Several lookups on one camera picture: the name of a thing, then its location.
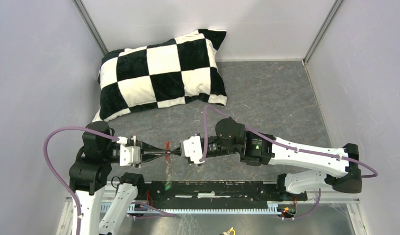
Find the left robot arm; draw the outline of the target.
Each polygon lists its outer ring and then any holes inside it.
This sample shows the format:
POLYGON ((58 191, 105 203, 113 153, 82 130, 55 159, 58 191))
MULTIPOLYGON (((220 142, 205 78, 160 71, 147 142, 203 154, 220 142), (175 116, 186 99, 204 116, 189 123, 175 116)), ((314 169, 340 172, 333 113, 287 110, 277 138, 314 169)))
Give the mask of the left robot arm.
POLYGON ((75 202, 73 211, 73 235, 116 235, 126 217, 134 220, 170 217, 171 214, 152 205, 152 197, 141 174, 124 173, 115 186, 113 202, 100 217, 102 197, 105 193, 112 164, 140 166, 171 153, 169 147, 160 149, 136 137, 116 137, 113 128, 105 121, 96 121, 86 126, 82 135, 83 146, 79 149, 74 164, 70 167, 69 188, 75 202))

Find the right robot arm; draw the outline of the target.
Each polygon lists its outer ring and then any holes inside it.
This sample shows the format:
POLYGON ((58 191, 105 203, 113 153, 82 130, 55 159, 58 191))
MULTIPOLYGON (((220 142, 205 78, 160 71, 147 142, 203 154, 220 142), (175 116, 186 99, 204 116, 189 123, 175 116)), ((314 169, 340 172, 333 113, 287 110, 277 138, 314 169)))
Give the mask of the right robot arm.
POLYGON ((331 188, 341 193, 362 190, 358 146, 348 143, 341 148, 324 148, 286 141, 269 134, 247 130, 231 117, 220 120, 215 136, 195 134, 180 142, 175 154, 200 165, 206 158, 238 154, 240 162, 251 166, 290 165, 304 168, 301 173, 277 177, 275 194, 282 200, 307 190, 331 188))

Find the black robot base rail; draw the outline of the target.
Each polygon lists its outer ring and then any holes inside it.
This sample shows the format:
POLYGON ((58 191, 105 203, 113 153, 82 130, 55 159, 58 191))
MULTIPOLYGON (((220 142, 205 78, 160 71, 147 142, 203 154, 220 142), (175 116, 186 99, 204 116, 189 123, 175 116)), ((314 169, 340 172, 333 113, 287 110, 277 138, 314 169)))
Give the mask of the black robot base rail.
POLYGON ((166 209, 240 210, 265 209, 268 202, 306 201, 307 193, 282 191, 275 183, 264 181, 172 181, 170 189, 164 181, 145 181, 141 174, 124 173, 120 183, 135 183, 136 201, 166 209))

